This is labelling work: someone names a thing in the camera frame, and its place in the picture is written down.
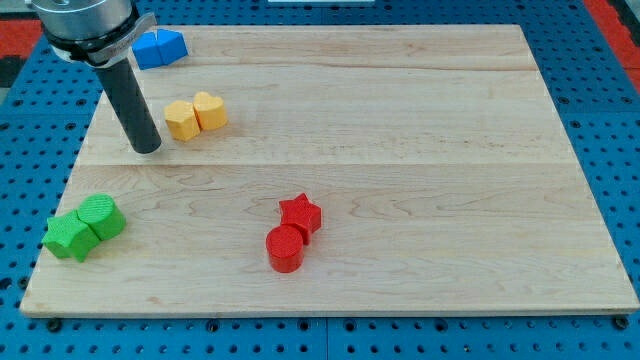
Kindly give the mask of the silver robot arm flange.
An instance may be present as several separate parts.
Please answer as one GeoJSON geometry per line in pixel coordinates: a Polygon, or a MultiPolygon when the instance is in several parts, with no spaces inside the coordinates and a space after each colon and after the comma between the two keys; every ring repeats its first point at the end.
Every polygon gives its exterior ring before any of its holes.
{"type": "Polygon", "coordinates": [[[128,56],[133,43],[157,24],[133,0],[26,0],[42,22],[57,56],[107,68],[128,56]]]}

